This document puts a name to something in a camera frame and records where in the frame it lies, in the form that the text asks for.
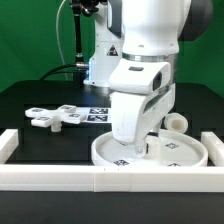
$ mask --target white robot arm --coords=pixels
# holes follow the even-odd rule
[[[122,1],[123,58],[109,80],[115,90],[112,132],[121,144],[142,146],[174,105],[169,58],[179,51],[190,5],[191,0]]]

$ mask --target black tabletop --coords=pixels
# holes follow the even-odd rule
[[[189,122],[187,134],[200,139],[213,131],[223,139],[224,100],[202,85],[177,84],[173,111]],[[17,128],[20,146],[8,164],[91,164],[92,141],[107,125],[63,124],[62,132],[32,127],[24,111],[63,104],[108,107],[107,95],[86,92],[73,82],[23,81],[0,94],[0,128]],[[224,194],[0,192],[1,223],[222,223]]]

